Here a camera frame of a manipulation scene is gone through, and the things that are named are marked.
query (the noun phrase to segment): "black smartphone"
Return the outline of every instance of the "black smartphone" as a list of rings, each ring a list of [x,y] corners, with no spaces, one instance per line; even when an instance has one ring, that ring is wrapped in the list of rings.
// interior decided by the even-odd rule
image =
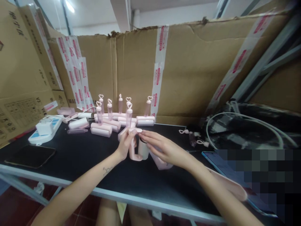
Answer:
[[[55,154],[54,148],[26,145],[8,157],[5,162],[37,169],[44,165]]]

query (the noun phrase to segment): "forearm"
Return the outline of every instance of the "forearm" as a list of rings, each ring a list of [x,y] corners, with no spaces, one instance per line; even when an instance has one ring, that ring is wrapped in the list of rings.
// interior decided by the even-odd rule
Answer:
[[[196,178],[229,225],[262,225],[262,223],[193,156],[191,156],[189,162],[185,165],[185,169]]]
[[[121,161],[113,153],[60,192],[35,218],[35,225],[62,225],[99,182]]]

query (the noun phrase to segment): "power strip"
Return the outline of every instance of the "power strip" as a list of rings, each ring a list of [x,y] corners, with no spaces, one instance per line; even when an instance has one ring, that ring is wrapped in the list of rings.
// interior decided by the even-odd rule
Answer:
[[[46,143],[53,139],[54,135],[56,134],[58,128],[62,123],[62,119],[58,117],[49,117],[51,119],[51,124],[53,126],[53,133],[49,135],[39,135],[38,131],[36,130],[30,138],[28,138],[29,143],[40,146],[43,143]]]

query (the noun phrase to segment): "smartphone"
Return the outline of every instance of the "smartphone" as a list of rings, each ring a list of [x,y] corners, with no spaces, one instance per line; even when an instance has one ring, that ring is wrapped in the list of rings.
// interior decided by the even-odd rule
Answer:
[[[227,162],[223,160],[216,152],[203,151],[202,155],[213,165],[213,167],[223,176],[239,183],[247,192],[247,202],[259,213],[264,216],[275,217],[277,215],[270,210],[269,206],[265,204],[261,198],[252,191],[252,189],[240,178],[235,171],[228,166]]]
[[[37,169],[44,165],[54,154],[54,148],[26,145],[8,157],[5,162]]]

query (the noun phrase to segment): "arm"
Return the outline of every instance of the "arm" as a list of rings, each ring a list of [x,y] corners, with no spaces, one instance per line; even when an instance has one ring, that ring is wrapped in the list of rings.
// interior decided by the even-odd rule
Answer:
[[[143,131],[139,136],[147,142],[147,146],[153,154],[165,162],[190,172],[229,225],[263,225],[231,192],[225,189],[211,175],[201,162],[184,149],[155,132]],[[154,146],[158,146],[162,152],[159,152]]]
[[[60,192],[35,218],[32,226],[63,225],[100,181],[127,156],[136,130],[125,132],[116,151]]]

